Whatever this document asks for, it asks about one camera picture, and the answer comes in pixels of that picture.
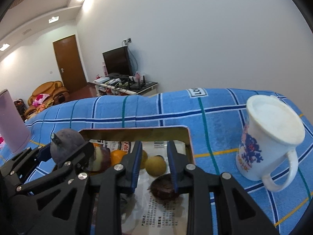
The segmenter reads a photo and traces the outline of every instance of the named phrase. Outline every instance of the ceiling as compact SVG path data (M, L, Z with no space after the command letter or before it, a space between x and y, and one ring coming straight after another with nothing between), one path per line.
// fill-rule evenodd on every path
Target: ceiling
M0 51L0 57L8 54L14 45L32 34L75 19L83 2L84 0L24 0L9 9L0 22L0 47L6 43L10 47ZM48 19L53 16L59 16L59 21L49 24Z

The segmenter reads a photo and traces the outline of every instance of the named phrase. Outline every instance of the upside-down mug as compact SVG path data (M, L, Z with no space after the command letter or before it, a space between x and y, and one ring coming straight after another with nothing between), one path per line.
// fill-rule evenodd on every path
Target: upside-down mug
M247 101L248 118L236 154L239 172L249 180L262 180L272 192L286 188L298 170L296 147L305 137L303 123L295 111L276 96L256 95ZM282 185L271 178L288 159L289 173Z

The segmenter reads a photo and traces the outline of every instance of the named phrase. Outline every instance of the blue plaid tablecloth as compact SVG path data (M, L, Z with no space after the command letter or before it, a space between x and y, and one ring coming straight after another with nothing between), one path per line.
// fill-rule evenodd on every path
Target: blue plaid tablecloth
M244 178L235 164L247 117L246 101L257 94L278 96L301 117L306 129L304 142L297 147L298 174L290 186L277 193L266 190L261 181ZM27 121L26 125L32 132L32 140L28 144L32 148L48 144L51 133L64 128L79 131L86 128L187 126L196 165L213 174L230 172L282 235L289 234L297 224L313 195L313 127L294 103L271 91L188 89L152 97L102 96L50 107ZM7 146L0 155L1 165L14 156ZM28 181L50 173L53 167L52 159L40 163ZM272 173L272 177L276 183L283 183L288 171L286 161ZM211 202L214 210L213 196ZM216 221L213 223L217 234Z

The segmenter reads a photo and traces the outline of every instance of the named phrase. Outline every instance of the barcode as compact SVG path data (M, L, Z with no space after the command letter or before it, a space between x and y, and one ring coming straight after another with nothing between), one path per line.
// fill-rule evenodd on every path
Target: barcode
M164 141L155 141L154 148L165 149Z

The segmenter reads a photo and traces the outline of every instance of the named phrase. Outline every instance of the yellow-green fruit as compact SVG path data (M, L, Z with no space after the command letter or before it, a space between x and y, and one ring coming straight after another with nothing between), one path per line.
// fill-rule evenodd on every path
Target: yellow-green fruit
M142 151L142 156L141 156L141 163L140 163L140 169L145 168L146 161L148 159L148 154L146 151Z
M161 176L166 172L166 163L162 156L152 156L146 161L146 171L153 177Z

